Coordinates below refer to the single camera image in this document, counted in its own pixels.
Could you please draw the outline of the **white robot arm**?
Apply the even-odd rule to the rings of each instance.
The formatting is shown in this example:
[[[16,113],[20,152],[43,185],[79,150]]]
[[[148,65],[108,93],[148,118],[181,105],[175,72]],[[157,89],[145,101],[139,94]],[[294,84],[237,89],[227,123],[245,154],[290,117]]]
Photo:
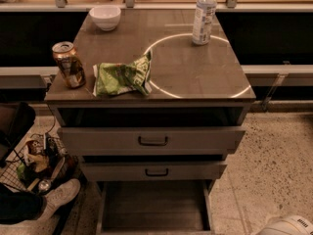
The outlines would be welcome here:
[[[254,235],[313,235],[313,223],[300,215],[289,215],[266,224]]]

